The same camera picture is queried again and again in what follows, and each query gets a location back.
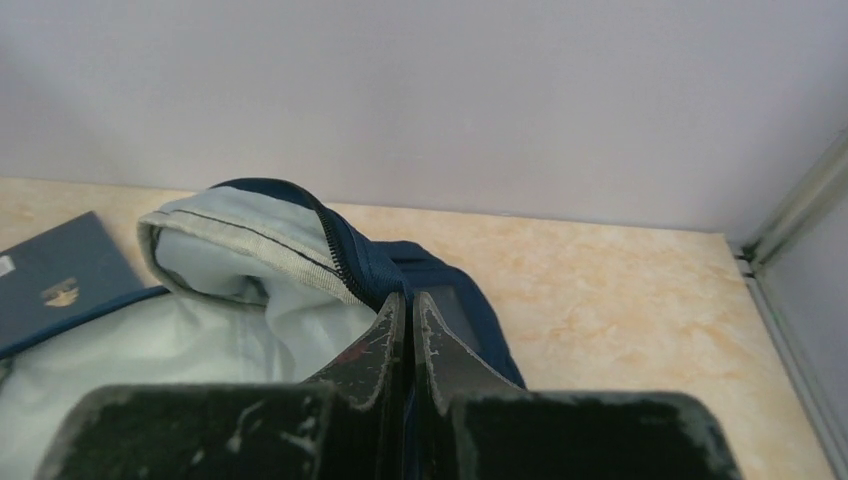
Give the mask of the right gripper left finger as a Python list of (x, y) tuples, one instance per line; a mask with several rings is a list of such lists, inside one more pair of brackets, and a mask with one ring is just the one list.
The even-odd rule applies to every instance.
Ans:
[(58, 429), (40, 479), (399, 479), (406, 305), (296, 384), (113, 385)]

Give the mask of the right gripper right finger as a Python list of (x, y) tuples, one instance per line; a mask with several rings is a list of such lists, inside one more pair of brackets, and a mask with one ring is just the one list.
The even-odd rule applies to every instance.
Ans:
[(416, 295), (424, 479), (738, 479), (720, 423), (680, 392), (529, 391), (487, 365)]

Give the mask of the navy blue student backpack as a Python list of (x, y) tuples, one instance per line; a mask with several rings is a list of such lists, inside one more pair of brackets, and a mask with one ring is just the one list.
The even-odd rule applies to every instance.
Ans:
[(395, 291), (430, 293), (483, 361), (524, 379), (478, 285), (409, 241), (374, 241), (282, 180), (224, 182), (141, 217), (163, 295), (1, 357), (1, 475), (30, 479), (69, 411), (117, 384), (297, 383), (375, 322)]

